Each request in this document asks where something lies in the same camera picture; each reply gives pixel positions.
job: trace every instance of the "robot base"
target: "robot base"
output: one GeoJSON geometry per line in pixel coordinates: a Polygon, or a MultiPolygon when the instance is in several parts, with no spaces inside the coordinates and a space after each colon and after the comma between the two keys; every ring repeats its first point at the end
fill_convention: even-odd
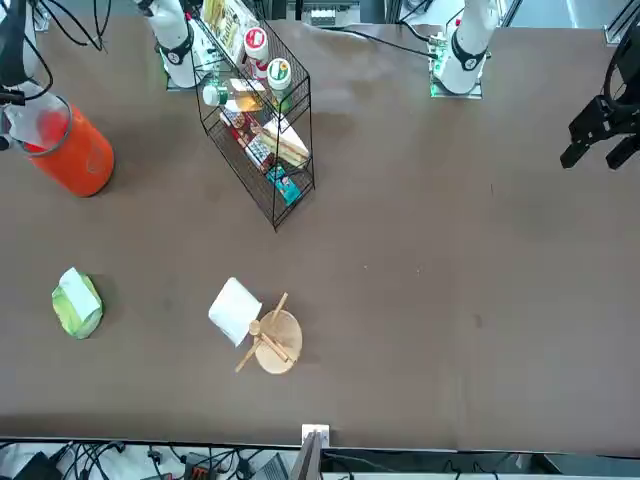
{"type": "Polygon", "coordinates": [[[429,84],[430,89],[429,93],[431,94],[431,98],[443,98],[443,97],[453,97],[453,98],[469,98],[473,100],[482,100],[482,70],[480,70],[480,76],[476,81],[475,87],[471,89],[471,91],[465,94],[457,94],[452,93],[447,90],[444,85],[438,80],[435,75],[435,72],[438,71],[442,66],[442,58],[447,49],[447,41],[443,39],[442,36],[438,38],[434,38],[434,44],[429,45],[429,53],[435,53],[438,56],[437,60],[430,59],[429,60],[429,84]]]}

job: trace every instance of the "white paper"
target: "white paper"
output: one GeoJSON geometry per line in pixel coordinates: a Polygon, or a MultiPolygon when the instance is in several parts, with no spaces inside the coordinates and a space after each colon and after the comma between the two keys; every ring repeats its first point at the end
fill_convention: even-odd
{"type": "Polygon", "coordinates": [[[262,304],[231,277],[209,308],[209,319],[237,347],[249,333],[249,325],[258,318],[261,308],[262,304]]]}
{"type": "Polygon", "coordinates": [[[60,277],[60,287],[83,322],[100,308],[96,297],[85,285],[75,267],[70,268],[60,277]]]}

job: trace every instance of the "bottle cap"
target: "bottle cap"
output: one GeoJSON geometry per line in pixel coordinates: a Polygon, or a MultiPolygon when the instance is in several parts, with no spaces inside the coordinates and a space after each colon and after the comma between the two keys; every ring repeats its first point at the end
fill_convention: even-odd
{"type": "Polygon", "coordinates": [[[244,49],[251,58],[266,59],[269,56],[267,32],[260,27],[253,27],[247,30],[244,34],[244,49]]]}
{"type": "Polygon", "coordinates": [[[225,87],[216,87],[215,85],[206,85],[202,89],[202,99],[204,103],[212,107],[224,105],[229,99],[229,92],[225,87]]]}
{"type": "Polygon", "coordinates": [[[267,68],[267,80],[274,90],[284,90],[291,84],[291,65],[284,58],[274,58],[267,68]]]}

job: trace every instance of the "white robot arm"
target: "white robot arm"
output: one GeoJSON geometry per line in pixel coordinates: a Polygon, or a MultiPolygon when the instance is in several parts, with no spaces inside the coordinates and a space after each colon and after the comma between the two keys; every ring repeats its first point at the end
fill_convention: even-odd
{"type": "MultiPolygon", "coordinates": [[[[12,133],[30,130],[26,119],[34,113],[36,103],[42,104],[46,99],[51,105],[57,100],[48,89],[35,89],[38,93],[34,94],[32,78],[42,60],[36,50],[33,28],[36,1],[0,0],[0,150],[6,150],[12,143],[10,129],[12,133]],[[40,97],[39,102],[30,103],[40,97]]],[[[200,29],[191,25],[193,21],[187,20],[180,1],[134,1],[149,20],[165,70],[173,82],[182,88],[199,83],[206,76],[202,70],[213,68],[210,59],[214,49],[200,29]],[[194,64],[204,67],[198,76],[194,76],[194,64]]]]}
{"type": "Polygon", "coordinates": [[[149,20],[160,45],[164,67],[176,85],[193,87],[202,78],[194,79],[193,64],[206,64],[213,45],[201,33],[193,20],[187,21],[179,0],[134,0],[149,20]]]}
{"type": "Polygon", "coordinates": [[[464,95],[473,89],[499,21],[496,0],[465,0],[460,26],[447,42],[442,65],[435,74],[451,93],[464,95]]]}

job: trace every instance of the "snack package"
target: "snack package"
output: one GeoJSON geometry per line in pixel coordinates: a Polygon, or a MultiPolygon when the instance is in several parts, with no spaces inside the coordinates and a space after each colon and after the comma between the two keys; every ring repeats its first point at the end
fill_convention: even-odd
{"type": "Polygon", "coordinates": [[[241,0],[205,0],[202,20],[236,65],[244,57],[244,34],[259,22],[241,0]]]}
{"type": "Polygon", "coordinates": [[[220,120],[228,127],[233,126],[230,128],[233,137],[260,172],[267,173],[275,163],[275,156],[262,142],[262,127],[256,119],[246,112],[231,112],[225,109],[220,113],[220,120]]]}

